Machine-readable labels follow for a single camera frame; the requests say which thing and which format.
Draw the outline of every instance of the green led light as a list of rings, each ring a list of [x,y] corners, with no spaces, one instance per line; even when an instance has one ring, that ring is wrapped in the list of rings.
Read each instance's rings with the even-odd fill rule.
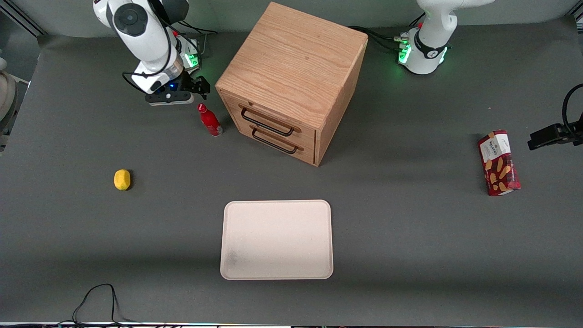
[[[405,64],[407,59],[409,59],[409,54],[411,53],[411,46],[407,45],[407,47],[401,50],[401,54],[399,54],[399,61],[401,64]]]
[[[186,61],[188,61],[188,65],[190,65],[191,68],[198,65],[197,55],[184,54],[184,58],[186,58]]]
[[[443,62],[443,60],[445,59],[445,53],[447,52],[447,47],[445,47],[445,49],[443,49],[443,55],[441,55],[441,59],[439,60],[439,63],[441,64]]]

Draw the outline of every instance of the lemon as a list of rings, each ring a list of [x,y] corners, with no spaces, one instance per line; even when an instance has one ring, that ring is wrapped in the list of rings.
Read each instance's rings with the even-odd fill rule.
[[[121,169],[115,173],[113,177],[113,184],[119,190],[127,190],[129,188],[129,184],[131,183],[131,179],[129,177],[129,171]]]

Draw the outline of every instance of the biscuit box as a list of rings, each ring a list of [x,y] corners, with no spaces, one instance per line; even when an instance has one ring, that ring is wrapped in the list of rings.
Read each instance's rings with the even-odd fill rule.
[[[482,166],[488,185],[488,195],[502,196],[520,189],[520,180],[512,154],[508,133],[505,130],[495,130],[478,142]]]

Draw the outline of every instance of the wooden box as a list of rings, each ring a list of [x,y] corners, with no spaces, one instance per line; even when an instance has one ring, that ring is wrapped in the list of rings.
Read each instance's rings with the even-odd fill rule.
[[[318,166],[354,94],[367,40],[272,2],[216,89],[239,132]]]

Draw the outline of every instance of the drawer handle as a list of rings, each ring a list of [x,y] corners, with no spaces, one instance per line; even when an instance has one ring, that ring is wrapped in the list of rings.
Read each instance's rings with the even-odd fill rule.
[[[257,137],[255,135],[256,132],[257,132],[257,129],[256,128],[253,128],[253,132],[251,133],[251,135],[253,136],[253,138],[255,138],[256,140],[259,140],[259,141],[263,142],[264,144],[266,144],[268,146],[274,147],[278,151],[282,151],[282,152],[287,153],[289,155],[293,155],[293,154],[295,154],[297,152],[297,149],[298,149],[297,146],[295,146],[293,148],[293,150],[289,151],[289,150],[285,149],[284,147],[280,147],[280,146],[274,144],[273,142],[269,142],[269,141],[267,141],[267,140],[265,140],[263,138]]]
[[[244,118],[245,120],[247,120],[247,121],[249,121],[249,122],[251,122],[251,123],[255,123],[255,124],[257,124],[258,126],[260,126],[260,127],[262,127],[262,128],[265,128],[265,129],[267,129],[267,130],[269,130],[269,131],[271,131],[271,132],[277,133],[277,134],[279,134],[279,135],[282,135],[282,136],[284,136],[284,137],[289,137],[289,136],[290,136],[290,135],[292,135],[292,133],[293,133],[293,128],[290,128],[290,131],[289,131],[289,132],[283,132],[283,131],[279,131],[278,129],[272,128],[272,127],[270,127],[269,125],[265,125],[265,124],[263,124],[263,123],[261,123],[261,122],[259,122],[259,121],[257,121],[257,120],[254,120],[254,119],[253,119],[253,118],[251,118],[251,117],[247,117],[247,116],[245,116],[245,113],[246,113],[246,112],[247,112],[247,109],[246,109],[246,108],[243,108],[243,110],[241,111],[241,116],[243,116],[243,118]]]

